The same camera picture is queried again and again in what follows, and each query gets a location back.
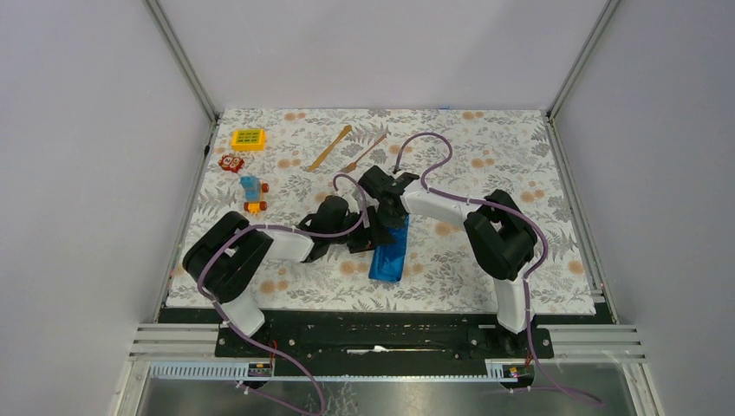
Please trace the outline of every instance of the yellow toy part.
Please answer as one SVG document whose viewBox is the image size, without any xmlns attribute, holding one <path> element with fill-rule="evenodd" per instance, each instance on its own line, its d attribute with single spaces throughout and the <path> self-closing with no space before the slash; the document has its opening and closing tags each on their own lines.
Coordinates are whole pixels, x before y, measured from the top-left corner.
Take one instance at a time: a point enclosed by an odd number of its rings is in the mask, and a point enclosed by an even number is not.
<svg viewBox="0 0 735 416">
<path fill-rule="evenodd" d="M 235 130 L 232 134 L 232 150 L 236 152 L 252 152 L 265 148 L 266 134 L 262 128 Z"/>
</svg>

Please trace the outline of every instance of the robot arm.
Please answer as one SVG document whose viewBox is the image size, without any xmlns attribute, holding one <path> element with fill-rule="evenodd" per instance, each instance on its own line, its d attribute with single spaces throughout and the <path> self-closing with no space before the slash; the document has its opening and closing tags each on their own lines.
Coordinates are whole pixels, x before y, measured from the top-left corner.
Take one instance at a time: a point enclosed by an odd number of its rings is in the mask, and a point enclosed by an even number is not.
<svg viewBox="0 0 735 416">
<path fill-rule="evenodd" d="M 421 187 L 418 178 L 407 172 L 390 176 L 373 166 L 359 181 L 366 193 L 379 202 L 377 210 L 372 206 L 367 208 L 368 225 L 338 238 L 306 237 L 296 232 L 267 229 L 251 231 L 214 263 L 205 277 L 205 288 L 231 320 L 252 335 L 263 325 L 264 318 L 245 289 L 263 260 L 310 263 L 326 254 L 330 244 L 346 244 L 351 253 L 374 250 L 378 245 L 393 242 L 385 226 L 400 228 L 407 215 L 424 215 L 465 228 L 478 264 L 493 278 L 498 323 L 514 334 L 523 331 L 528 322 L 523 282 L 517 276 L 533 258 L 536 234 L 524 221 L 505 212 L 429 193 Z M 497 190 L 485 199 L 519 211 L 506 192 Z M 309 214 L 297 228 L 331 234 L 345 231 L 359 218 L 359 213 L 349 211 L 343 198 L 327 197 L 317 212 Z M 186 253 L 184 269 L 197 280 L 213 254 L 248 225 L 248 220 L 237 212 L 225 214 Z"/>
</svg>

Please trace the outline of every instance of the floral tablecloth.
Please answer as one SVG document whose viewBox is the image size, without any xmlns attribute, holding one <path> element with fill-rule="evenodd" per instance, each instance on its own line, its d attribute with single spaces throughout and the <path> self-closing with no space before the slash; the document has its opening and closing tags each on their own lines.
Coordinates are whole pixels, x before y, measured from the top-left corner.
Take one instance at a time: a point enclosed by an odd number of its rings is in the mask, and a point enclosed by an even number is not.
<svg viewBox="0 0 735 416">
<path fill-rule="evenodd" d="M 347 124 L 353 127 L 352 133 L 319 168 L 307 172 L 306 168 Z M 238 153 L 244 159 L 244 168 L 239 173 L 226 172 L 218 162 L 223 154 L 234 153 L 229 145 L 232 133 L 243 128 L 264 128 L 268 134 L 266 148 L 262 152 Z M 352 172 L 355 178 L 371 165 L 388 172 L 400 145 L 420 132 L 444 134 L 454 147 L 453 159 L 429 176 L 432 186 L 479 197 L 498 188 L 506 190 L 545 231 L 551 248 L 549 260 L 530 279 L 536 311 L 594 313 L 571 214 L 539 111 L 226 110 L 181 246 L 179 265 L 172 271 L 166 305 L 211 306 L 197 293 L 180 259 L 226 212 L 243 211 L 240 176 L 254 175 L 270 184 L 268 210 L 257 215 L 246 213 L 250 221 L 297 224 L 333 192 L 335 172 L 382 134 L 387 133 L 387 139 Z M 401 167 L 421 173 L 445 154 L 439 140 L 414 140 L 406 148 Z M 371 260 L 372 252 L 350 255 L 343 246 L 333 246 L 327 256 L 310 264 L 268 261 L 261 264 L 248 290 L 258 305 L 267 309 L 498 309 L 492 279 L 475 263 L 466 234 L 449 224 L 411 217 L 406 264 L 399 283 L 369 280 Z"/>
</svg>

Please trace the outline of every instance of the white wall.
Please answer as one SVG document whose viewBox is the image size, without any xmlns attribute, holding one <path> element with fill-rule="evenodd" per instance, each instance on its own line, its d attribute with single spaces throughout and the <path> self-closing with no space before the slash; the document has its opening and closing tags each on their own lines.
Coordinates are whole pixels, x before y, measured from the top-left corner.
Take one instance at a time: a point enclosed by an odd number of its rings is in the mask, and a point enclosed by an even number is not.
<svg viewBox="0 0 735 416">
<path fill-rule="evenodd" d="M 0 3 L 0 414 L 104 414 L 207 122 L 141 1 Z"/>
<path fill-rule="evenodd" d="M 545 109 L 605 0 L 161 3 L 219 109 Z"/>
<path fill-rule="evenodd" d="M 668 415 L 732 414 L 735 3 L 622 2 L 558 126 Z"/>
</svg>

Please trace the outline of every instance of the wooden spatula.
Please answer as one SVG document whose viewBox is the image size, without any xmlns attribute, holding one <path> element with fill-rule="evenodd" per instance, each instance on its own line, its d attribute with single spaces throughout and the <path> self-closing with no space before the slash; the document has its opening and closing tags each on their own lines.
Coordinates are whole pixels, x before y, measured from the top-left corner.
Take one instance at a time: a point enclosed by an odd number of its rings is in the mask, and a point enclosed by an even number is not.
<svg viewBox="0 0 735 416">
<path fill-rule="evenodd" d="M 387 134 L 383 134 L 379 139 L 375 141 L 375 143 L 373 143 L 371 147 L 368 147 L 367 150 L 363 154 L 361 154 L 359 158 L 357 158 L 357 160 L 343 167 L 340 172 L 342 173 L 352 172 L 357 167 L 357 162 L 359 162 L 360 159 L 364 158 L 366 154 L 370 153 L 370 151 L 373 150 L 374 147 L 378 146 L 386 137 L 387 137 Z"/>
<path fill-rule="evenodd" d="M 343 128 L 340 134 L 337 136 L 335 141 L 333 141 L 331 145 L 327 146 L 327 148 L 324 149 L 324 152 L 322 152 L 322 154 L 320 154 L 319 157 L 316 158 L 314 163 L 311 164 L 311 166 L 309 166 L 309 169 L 307 169 L 306 171 L 311 172 L 315 170 L 317 167 L 319 167 L 319 165 L 322 164 L 322 162 L 327 158 L 327 156 L 329 156 L 329 153 L 331 153 L 332 150 L 335 148 L 335 146 L 337 146 L 337 143 L 339 143 L 340 140 L 342 140 L 344 136 L 346 136 L 351 131 L 352 131 L 352 126 L 347 124 L 345 128 Z"/>
</svg>

